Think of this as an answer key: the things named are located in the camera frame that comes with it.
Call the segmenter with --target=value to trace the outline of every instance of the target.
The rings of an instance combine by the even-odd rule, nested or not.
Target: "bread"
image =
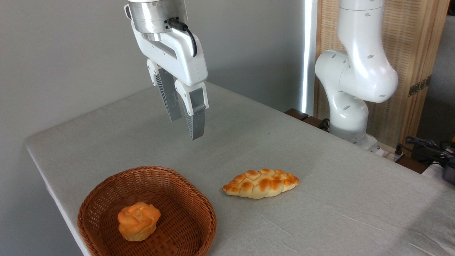
[[[279,169],[250,170],[235,177],[222,190],[228,195],[261,199],[293,189],[299,182],[294,175]]]
[[[157,229],[160,211],[143,202],[123,208],[118,214],[118,230],[128,241],[142,241]]]

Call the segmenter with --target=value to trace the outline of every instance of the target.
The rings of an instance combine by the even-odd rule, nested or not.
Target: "light strip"
[[[309,103],[313,102],[313,100],[308,100],[308,92],[313,92],[313,89],[309,90],[309,79],[312,81],[314,80],[314,67],[311,67],[313,70],[312,72],[310,69],[310,64],[314,65],[314,54],[311,54],[315,47],[312,44],[312,41],[315,39],[312,38],[315,36],[314,27],[316,21],[316,14],[317,14],[317,0],[303,0],[304,4],[304,26],[303,26],[303,75],[302,75],[302,107],[301,111],[303,113],[307,113],[312,115],[313,114],[313,106],[310,106]]]

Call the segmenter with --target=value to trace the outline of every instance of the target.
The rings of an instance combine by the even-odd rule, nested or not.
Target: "bamboo blind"
[[[411,86],[431,75],[450,0],[386,0],[382,27],[384,50],[398,73],[398,88],[384,103],[367,102],[367,132],[395,147],[407,135],[415,136],[427,87],[409,97]],[[329,49],[344,49],[337,36],[339,0],[318,6],[316,56]],[[329,117],[324,88],[316,79],[315,112]]]

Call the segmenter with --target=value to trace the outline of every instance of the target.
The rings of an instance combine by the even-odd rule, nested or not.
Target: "basket rim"
[[[217,218],[216,218],[215,210],[213,209],[212,204],[210,203],[208,198],[206,196],[204,196],[204,194],[202,194],[191,182],[189,182],[186,178],[184,178],[178,172],[176,172],[173,169],[167,168],[167,167],[156,166],[156,165],[138,166],[138,167],[131,168],[131,169],[128,169],[128,170],[124,170],[124,171],[121,171],[121,172],[119,172],[117,174],[111,175],[111,176],[107,177],[106,179],[104,179],[102,182],[100,182],[87,195],[87,197],[84,199],[84,201],[82,202],[82,204],[81,204],[81,206],[79,208],[79,213],[77,214],[77,227],[78,227],[79,233],[82,236],[82,239],[84,240],[84,242],[85,242],[87,248],[89,249],[90,253],[92,255],[95,255],[95,256],[101,255],[101,253],[99,252],[97,246],[91,241],[91,235],[89,234],[89,232],[88,232],[88,230],[85,227],[84,222],[83,222],[83,219],[84,219],[84,217],[85,217],[85,215],[87,213],[86,207],[91,202],[88,199],[89,198],[96,198],[97,194],[101,193],[103,191],[100,188],[104,185],[104,183],[107,183],[107,182],[111,181],[114,178],[118,178],[118,176],[123,176],[123,175],[126,175],[127,173],[136,172],[138,170],[143,170],[143,169],[152,169],[152,170],[154,169],[154,170],[160,170],[160,171],[168,172],[169,175],[173,175],[174,177],[178,178],[181,182],[183,182],[184,185],[188,189],[190,189],[192,192],[194,192],[196,194],[196,196],[199,197],[204,202],[204,204],[206,205],[206,207],[208,209],[208,213],[209,213],[210,219],[211,219],[211,222],[208,225],[208,227],[209,227],[209,230],[208,230],[209,236],[207,236],[207,239],[205,241],[202,241],[202,246],[199,248],[199,250],[197,251],[195,256],[206,255],[206,253],[208,252],[208,249],[210,248],[210,246],[213,243],[213,239],[215,237],[216,228],[217,228]]]

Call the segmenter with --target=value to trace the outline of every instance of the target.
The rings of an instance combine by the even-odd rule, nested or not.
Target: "metal hinge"
[[[422,91],[425,87],[427,87],[430,84],[430,79],[431,76],[425,78],[424,80],[418,82],[417,84],[411,86],[409,88],[409,95],[408,97],[413,96],[414,94],[418,93],[419,91]]]

